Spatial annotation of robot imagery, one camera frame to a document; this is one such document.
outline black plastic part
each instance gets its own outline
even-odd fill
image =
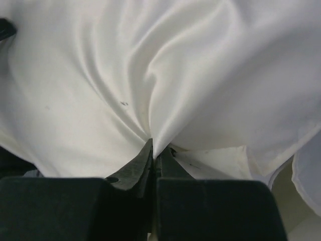
[[[173,150],[169,147],[166,147],[156,159],[156,177],[193,179],[174,159]]]
[[[286,241],[269,189],[255,181],[157,181],[159,241]]]
[[[4,178],[1,241],[146,241],[152,142],[105,179]]]
[[[36,167],[0,147],[0,179],[9,176],[22,176]]]
[[[0,41],[13,36],[16,32],[17,30],[13,24],[6,19],[0,19]]]

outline white sheet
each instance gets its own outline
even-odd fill
[[[155,157],[172,143],[230,177],[273,176],[321,130],[320,9],[0,0],[19,30],[0,45],[0,145],[45,176],[106,177],[150,137]]]

